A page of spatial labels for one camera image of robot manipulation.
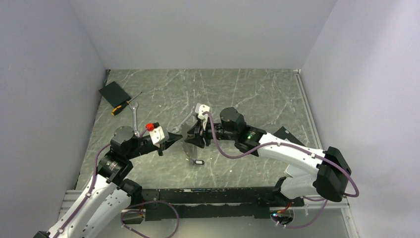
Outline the black key tag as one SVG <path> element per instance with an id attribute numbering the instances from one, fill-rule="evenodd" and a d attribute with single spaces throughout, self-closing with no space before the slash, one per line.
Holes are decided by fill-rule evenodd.
<path id="1" fill-rule="evenodd" d="M 193 163 L 196 164 L 196 165 L 204 165 L 205 164 L 205 162 L 203 160 L 194 160 Z"/>

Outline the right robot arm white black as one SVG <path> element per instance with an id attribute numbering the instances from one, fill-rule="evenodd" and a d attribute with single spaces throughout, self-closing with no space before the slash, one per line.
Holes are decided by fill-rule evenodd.
<path id="1" fill-rule="evenodd" d="M 213 121 L 207 105 L 198 104 L 195 116 L 197 122 L 188 130 L 186 143 L 204 148 L 214 142 L 226 158 L 263 156 L 283 161 L 301 171 L 300 175 L 279 179 L 273 192 L 273 200 L 279 206 L 310 195 L 340 202 L 343 197 L 349 196 L 345 192 L 347 185 L 355 185 L 348 163 L 335 147 L 322 150 L 286 141 L 248 125 L 244 116 L 233 107 L 220 112 L 219 123 Z"/>

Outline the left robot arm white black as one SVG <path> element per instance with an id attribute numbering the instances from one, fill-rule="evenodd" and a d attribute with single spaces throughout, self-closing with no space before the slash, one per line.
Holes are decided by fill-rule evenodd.
<path id="1" fill-rule="evenodd" d="M 121 126 L 105 147 L 109 151 L 95 158 L 93 174 L 80 196 L 48 231 L 37 238 L 94 238 L 124 208 L 136 208 L 143 201 L 142 187 L 127 179 L 131 159 L 163 151 L 182 139 L 155 124 L 149 135 L 138 137 L 130 126 Z"/>

